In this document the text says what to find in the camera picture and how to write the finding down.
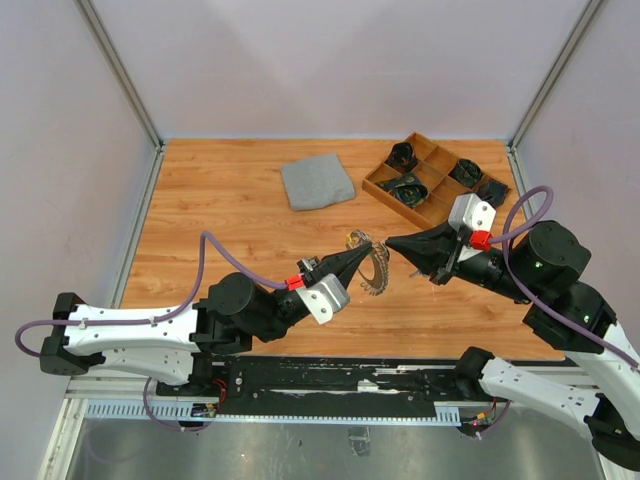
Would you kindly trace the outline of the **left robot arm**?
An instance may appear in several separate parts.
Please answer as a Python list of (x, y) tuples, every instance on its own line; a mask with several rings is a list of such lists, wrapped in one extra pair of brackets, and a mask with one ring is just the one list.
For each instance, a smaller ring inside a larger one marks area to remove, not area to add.
[(39, 352), (40, 369), (60, 376), (116, 370), (203, 395), (213, 386), (214, 371), (197, 358), (248, 352), (254, 341), (279, 340), (307, 317), (329, 322), (348, 305), (348, 286), (372, 249), (365, 243), (303, 259), (281, 289), (234, 272), (200, 300), (165, 310), (102, 309), (61, 294)]

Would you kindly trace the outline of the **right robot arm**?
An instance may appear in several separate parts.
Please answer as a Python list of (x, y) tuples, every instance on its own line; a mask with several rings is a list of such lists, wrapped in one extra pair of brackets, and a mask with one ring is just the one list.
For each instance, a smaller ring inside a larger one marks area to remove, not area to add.
[(556, 221), (512, 235), (454, 228), (448, 223), (390, 237), (385, 244), (436, 285), (456, 277), (525, 304), (523, 322), (579, 365), (593, 391), (545, 380), (493, 353), (468, 348), (454, 368), (453, 387), (466, 400), (482, 394), (521, 403), (562, 422), (627, 470), (639, 469), (639, 356), (604, 297), (580, 277), (590, 251)]

